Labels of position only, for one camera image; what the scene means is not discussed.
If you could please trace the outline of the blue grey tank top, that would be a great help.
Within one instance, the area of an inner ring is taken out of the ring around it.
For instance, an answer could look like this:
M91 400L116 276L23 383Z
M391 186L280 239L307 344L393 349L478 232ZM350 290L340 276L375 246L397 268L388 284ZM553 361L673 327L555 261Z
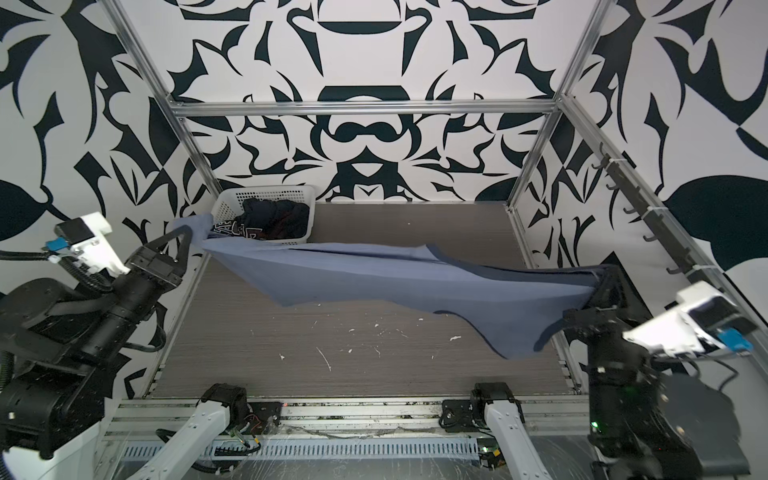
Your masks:
M274 244L212 236L211 215L174 221L192 244L283 306L387 301L464 319L505 359L540 351L567 310L584 307L608 269L511 270L445 255L434 245Z

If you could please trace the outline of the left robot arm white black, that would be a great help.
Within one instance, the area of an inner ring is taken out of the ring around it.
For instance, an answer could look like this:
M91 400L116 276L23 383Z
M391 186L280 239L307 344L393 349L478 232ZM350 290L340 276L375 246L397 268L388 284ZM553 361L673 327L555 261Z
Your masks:
M83 221L60 224L39 252L77 280L29 281L1 301L1 475L92 479L105 402L133 349L132 336L181 283L192 230L179 227L118 259Z

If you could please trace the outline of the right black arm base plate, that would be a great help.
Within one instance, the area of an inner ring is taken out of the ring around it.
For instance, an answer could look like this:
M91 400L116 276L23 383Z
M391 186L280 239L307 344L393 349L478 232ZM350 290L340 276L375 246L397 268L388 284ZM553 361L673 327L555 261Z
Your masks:
M503 398L500 400L443 400L441 404L441 414L438 418L440 428L448 433L461 432L485 432L490 433L491 429L484 420L480 418L482 410L487 404L492 403L511 403L517 408L517 413L522 424L526 423L525 415L521 403L515 398Z

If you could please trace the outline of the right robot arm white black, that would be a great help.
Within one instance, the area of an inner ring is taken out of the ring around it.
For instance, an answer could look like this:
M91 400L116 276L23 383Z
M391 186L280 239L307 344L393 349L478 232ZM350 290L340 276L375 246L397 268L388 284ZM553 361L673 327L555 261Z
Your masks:
M587 348L590 443L611 479L737 478L751 471L733 401L681 364L725 365L752 350L755 322L721 290L700 281L650 316L621 268L546 270L479 267L515 281L562 311L537 345L568 331Z

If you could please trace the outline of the white plastic laundry basket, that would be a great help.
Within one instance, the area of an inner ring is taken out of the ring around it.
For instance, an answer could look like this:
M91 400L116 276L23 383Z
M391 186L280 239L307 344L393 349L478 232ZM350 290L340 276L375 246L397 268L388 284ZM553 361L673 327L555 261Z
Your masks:
M232 188L222 192L216 199L211 214L215 223L234 219L244 212L243 202L250 199L281 201L289 200L307 205L309 218L305 235L295 239L271 240L271 243L299 245L308 241L315 218L316 190L310 185L270 185Z

